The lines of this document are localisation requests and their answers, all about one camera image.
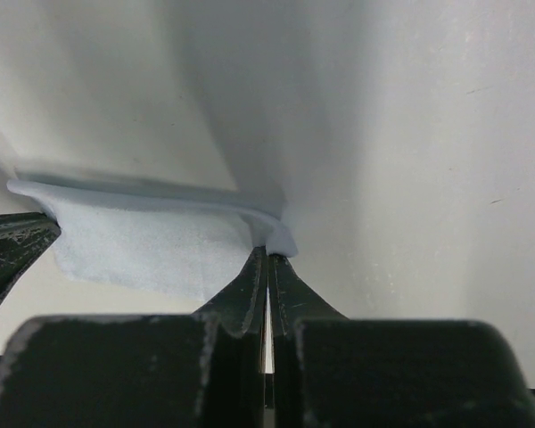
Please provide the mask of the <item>light blue cleaning cloth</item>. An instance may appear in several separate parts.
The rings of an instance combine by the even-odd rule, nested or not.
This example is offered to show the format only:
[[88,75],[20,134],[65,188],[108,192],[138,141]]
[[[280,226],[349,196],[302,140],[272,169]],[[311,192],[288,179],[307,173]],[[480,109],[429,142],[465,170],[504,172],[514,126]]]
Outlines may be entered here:
[[13,179],[61,229],[53,245],[68,278],[205,301],[239,274],[253,249],[294,257],[274,213],[236,193]]

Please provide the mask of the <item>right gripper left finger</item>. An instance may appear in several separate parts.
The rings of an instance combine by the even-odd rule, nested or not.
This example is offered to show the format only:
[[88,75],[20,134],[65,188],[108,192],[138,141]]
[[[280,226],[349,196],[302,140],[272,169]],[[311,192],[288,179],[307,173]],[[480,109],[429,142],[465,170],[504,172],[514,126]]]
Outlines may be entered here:
[[188,315],[35,317],[0,357],[0,427],[260,427],[267,262]]

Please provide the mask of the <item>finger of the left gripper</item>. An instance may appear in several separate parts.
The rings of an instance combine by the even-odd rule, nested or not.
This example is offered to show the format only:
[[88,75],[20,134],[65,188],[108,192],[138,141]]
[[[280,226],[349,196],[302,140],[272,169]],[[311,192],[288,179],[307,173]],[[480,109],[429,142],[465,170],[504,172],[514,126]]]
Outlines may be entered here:
[[57,223],[43,213],[0,215],[0,306],[21,276],[60,235]]

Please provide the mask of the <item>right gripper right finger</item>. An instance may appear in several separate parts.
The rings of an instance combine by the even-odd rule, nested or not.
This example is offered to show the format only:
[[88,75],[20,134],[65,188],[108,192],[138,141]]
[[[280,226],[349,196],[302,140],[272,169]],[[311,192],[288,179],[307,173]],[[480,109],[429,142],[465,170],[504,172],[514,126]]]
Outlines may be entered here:
[[279,427],[535,427],[509,344],[471,320],[349,319],[268,260]]

